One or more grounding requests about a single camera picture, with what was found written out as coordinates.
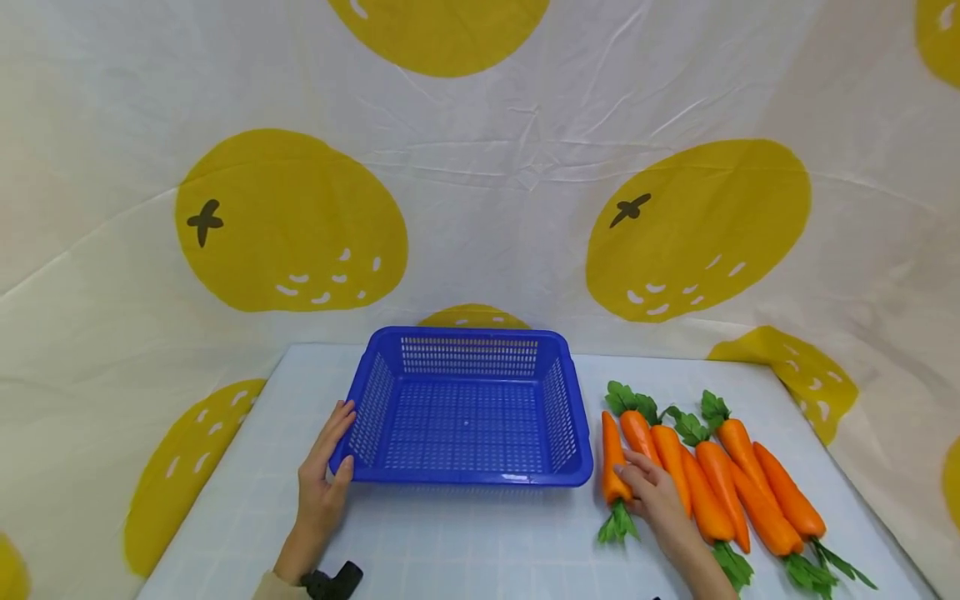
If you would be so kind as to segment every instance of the blue plastic basket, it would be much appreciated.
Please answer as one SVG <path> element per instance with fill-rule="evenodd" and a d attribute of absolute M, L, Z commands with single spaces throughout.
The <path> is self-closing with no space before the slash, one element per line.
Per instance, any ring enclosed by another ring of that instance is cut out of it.
<path fill-rule="evenodd" d="M 580 384 L 552 331 L 386 327 L 337 445 L 354 481 L 576 487 L 593 472 Z"/>

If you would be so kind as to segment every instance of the carrot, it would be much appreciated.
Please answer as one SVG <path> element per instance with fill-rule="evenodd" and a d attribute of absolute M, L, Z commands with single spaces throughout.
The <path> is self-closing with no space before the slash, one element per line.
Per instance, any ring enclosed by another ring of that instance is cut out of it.
<path fill-rule="evenodd" d="M 627 459 L 623 455 L 623 446 L 620 444 L 620 431 L 616 428 L 616 421 L 607 411 L 603 412 L 603 466 L 600 475 L 600 491 L 604 501 L 611 509 L 610 517 L 600 527 L 597 540 L 605 543 L 611 540 L 623 542 L 627 534 L 640 539 L 634 520 L 627 513 L 624 502 L 634 498 L 630 487 L 620 479 L 613 470 L 620 465 L 627 466 Z"/>
<path fill-rule="evenodd" d="M 657 414 L 657 403 L 651 397 L 644 394 L 635 394 L 629 385 L 622 385 L 616 381 L 607 384 L 607 391 L 609 392 L 607 394 L 607 404 L 614 414 L 621 417 L 629 411 L 637 411 L 651 425 L 650 435 L 654 442 L 651 449 L 656 452 L 658 458 L 650 455 L 647 455 L 647 457 L 670 473 L 673 484 L 677 488 L 677 494 L 680 495 L 680 501 L 684 504 L 686 516 L 692 516 L 690 487 L 686 483 L 686 474 L 680 460 L 680 439 L 677 438 L 677 432 L 662 425 L 662 417 Z M 627 436 L 627 442 L 629 442 L 630 437 L 626 426 L 624 426 L 624 434 Z M 634 450 L 643 453 L 643 450 L 637 448 L 634 448 Z"/>
<path fill-rule="evenodd" d="M 731 477 L 733 462 L 724 453 L 723 448 L 709 440 L 709 430 L 695 415 L 685 413 L 676 406 L 666 409 L 666 413 L 677 422 L 677 433 L 684 439 L 684 444 L 696 448 L 697 462 L 704 469 L 710 487 L 733 523 L 736 545 L 750 554 L 750 530 L 747 529 L 747 518 L 743 515 L 743 506 L 737 499 L 736 488 Z"/>
<path fill-rule="evenodd" d="M 820 567 L 827 568 L 830 564 L 850 579 L 854 581 L 859 579 L 868 588 L 877 589 L 869 577 L 831 552 L 820 541 L 820 538 L 827 534 L 827 525 L 817 509 L 813 508 L 813 504 L 800 491 L 793 478 L 777 460 L 777 457 L 759 442 L 754 442 L 754 454 L 770 482 L 770 487 L 780 504 L 783 516 L 797 530 L 801 538 L 813 546 Z"/>
<path fill-rule="evenodd" d="M 783 515 L 778 514 L 773 504 L 747 477 L 743 469 L 734 465 L 731 468 L 731 475 L 733 485 L 750 515 L 756 534 L 760 536 L 763 545 L 770 550 L 770 553 L 785 558 L 791 554 L 803 552 L 804 542 L 800 539 L 797 530 Z"/>
<path fill-rule="evenodd" d="M 754 570 L 746 559 L 731 548 L 730 540 L 735 534 L 733 523 L 710 488 L 703 468 L 686 448 L 680 448 L 680 456 L 686 480 L 690 484 L 697 529 L 704 541 L 713 546 L 713 557 L 720 563 L 733 588 L 739 592 L 750 584 Z"/>
<path fill-rule="evenodd" d="M 828 570 L 805 558 L 804 541 L 789 521 L 781 515 L 750 477 L 737 465 L 732 465 L 731 474 L 736 492 L 747 508 L 756 534 L 770 553 L 783 559 L 787 579 L 794 586 L 818 594 L 829 600 L 833 588 L 839 583 Z"/>
<path fill-rule="evenodd" d="M 693 515 L 693 493 L 682 460 L 681 452 L 685 448 L 680 445 L 677 432 L 666 425 L 654 425 L 650 429 L 650 433 L 654 437 L 654 445 L 660 451 L 663 468 L 673 477 L 673 485 L 677 488 L 680 502 L 684 505 L 687 517 L 690 517 Z"/>
<path fill-rule="evenodd" d="M 620 429 L 623 430 L 623 437 L 626 438 L 631 450 L 639 452 L 649 458 L 654 465 L 663 468 L 653 436 L 650 434 L 650 425 L 647 424 L 647 419 L 643 415 L 637 411 L 624 412 L 620 415 Z"/>
<path fill-rule="evenodd" d="M 820 517 L 820 513 L 806 499 L 780 461 L 759 442 L 754 442 L 753 451 L 756 454 L 757 464 L 763 469 L 767 481 L 770 482 L 772 494 L 780 504 L 780 509 L 783 510 L 783 516 L 790 521 L 797 533 L 804 540 L 822 538 L 826 535 L 827 525 Z"/>
<path fill-rule="evenodd" d="M 726 509 L 720 504 L 713 489 L 707 482 L 703 468 L 693 458 L 693 454 L 686 448 L 681 448 L 680 457 L 684 463 L 686 481 L 690 484 L 690 495 L 693 497 L 693 517 L 697 522 L 697 529 L 707 543 L 715 541 L 731 541 L 736 535 L 733 530 L 733 521 L 727 515 Z"/>
<path fill-rule="evenodd" d="M 707 427 L 716 433 L 720 444 L 727 450 L 727 454 L 736 465 L 743 469 L 747 477 L 754 482 L 763 495 L 767 496 L 774 510 L 779 510 L 777 498 L 774 496 L 767 478 L 756 461 L 754 447 L 750 443 L 750 435 L 740 419 L 732 419 L 730 409 L 722 397 L 717 397 L 709 390 L 704 390 L 700 400 L 700 414 L 707 422 Z"/>

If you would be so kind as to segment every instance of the left hand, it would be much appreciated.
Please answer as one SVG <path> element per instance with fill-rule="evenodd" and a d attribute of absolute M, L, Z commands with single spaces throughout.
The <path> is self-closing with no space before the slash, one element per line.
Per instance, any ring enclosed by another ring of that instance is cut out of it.
<path fill-rule="evenodd" d="M 347 456 L 340 464 L 333 483 L 326 481 L 326 470 L 334 448 L 355 420 L 353 401 L 337 402 L 297 471 L 300 481 L 297 520 L 274 565 L 276 576 L 292 586 L 297 586 L 300 577 L 316 568 L 343 518 L 347 489 L 353 479 L 353 457 Z"/>

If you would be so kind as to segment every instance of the carrot leaves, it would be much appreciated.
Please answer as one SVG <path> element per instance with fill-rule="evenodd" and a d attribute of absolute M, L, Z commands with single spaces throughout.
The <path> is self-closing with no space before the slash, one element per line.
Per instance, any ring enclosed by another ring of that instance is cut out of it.
<path fill-rule="evenodd" d="M 814 592 L 823 600 L 831 600 L 833 588 L 840 583 L 828 570 L 799 554 L 784 558 L 783 564 L 786 565 L 786 576 L 790 583 L 797 588 Z"/>
<path fill-rule="evenodd" d="M 870 581 L 870 578 L 855 566 L 831 552 L 820 540 L 811 538 L 810 543 L 813 546 L 813 552 L 817 555 L 817 560 L 820 562 L 821 567 L 828 568 L 828 565 L 832 565 L 851 580 L 856 581 L 859 579 L 867 588 L 878 589 L 874 582 Z"/>
<path fill-rule="evenodd" d="M 627 507 L 624 506 L 623 500 L 617 500 L 611 504 L 610 517 L 597 532 L 597 541 L 600 543 L 607 543 L 608 541 L 623 543 L 627 534 L 638 540 L 640 539 L 640 532 L 636 530 L 636 523 L 627 513 Z"/>
<path fill-rule="evenodd" d="M 637 411 L 647 420 L 651 427 L 660 424 L 660 417 L 657 416 L 657 403 L 646 394 L 637 394 L 630 389 L 629 385 L 623 385 L 619 381 L 611 381 L 607 384 L 607 405 L 611 412 L 618 417 L 625 411 Z"/>
<path fill-rule="evenodd" d="M 684 444 L 696 447 L 700 442 L 710 439 L 710 430 L 704 427 L 693 413 L 685 413 L 676 406 L 670 406 L 664 412 L 676 421 L 673 428 L 680 434 Z"/>
<path fill-rule="evenodd" d="M 720 564 L 730 585 L 737 593 L 750 584 L 750 579 L 754 576 L 754 568 L 747 563 L 747 560 L 737 554 L 731 548 L 728 541 L 716 541 L 713 544 L 713 558 Z"/>
<path fill-rule="evenodd" d="M 704 395 L 700 398 L 700 414 L 710 431 L 716 431 L 723 421 L 730 418 L 731 413 L 722 397 L 716 396 L 710 390 L 704 390 Z"/>

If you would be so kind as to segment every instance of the hand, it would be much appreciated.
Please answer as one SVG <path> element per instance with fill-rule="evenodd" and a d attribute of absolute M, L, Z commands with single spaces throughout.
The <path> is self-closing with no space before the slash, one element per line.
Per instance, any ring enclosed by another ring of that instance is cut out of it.
<path fill-rule="evenodd" d="M 347 488 L 353 479 L 353 457 L 347 456 L 340 464 L 333 483 L 326 481 L 326 470 L 334 448 L 355 420 L 353 400 L 346 404 L 337 402 L 297 471 L 300 481 L 297 520 L 274 565 L 276 576 L 292 586 L 299 585 L 300 577 L 316 568 L 333 532 L 340 525 L 347 502 Z"/>
<path fill-rule="evenodd" d="M 634 492 L 627 510 L 647 521 L 663 554 L 672 563 L 684 546 L 702 545 L 670 473 L 638 452 L 624 448 L 623 453 L 630 464 L 619 468 L 617 476 Z"/>
<path fill-rule="evenodd" d="M 737 598 L 720 564 L 686 516 L 670 473 L 646 456 L 624 448 L 630 463 L 616 474 L 634 492 L 627 510 L 647 521 L 663 555 L 677 569 L 695 600 Z"/>

